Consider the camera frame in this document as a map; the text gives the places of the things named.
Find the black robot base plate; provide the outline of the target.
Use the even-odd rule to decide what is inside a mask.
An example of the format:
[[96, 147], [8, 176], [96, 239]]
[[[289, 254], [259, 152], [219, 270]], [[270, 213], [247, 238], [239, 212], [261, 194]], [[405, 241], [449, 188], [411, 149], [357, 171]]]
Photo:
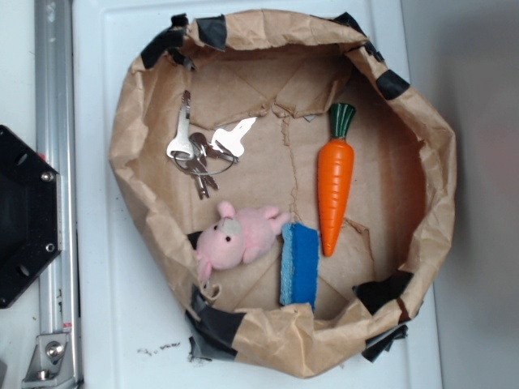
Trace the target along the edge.
[[1, 307], [27, 290], [60, 253], [58, 179], [8, 127], [1, 126]]

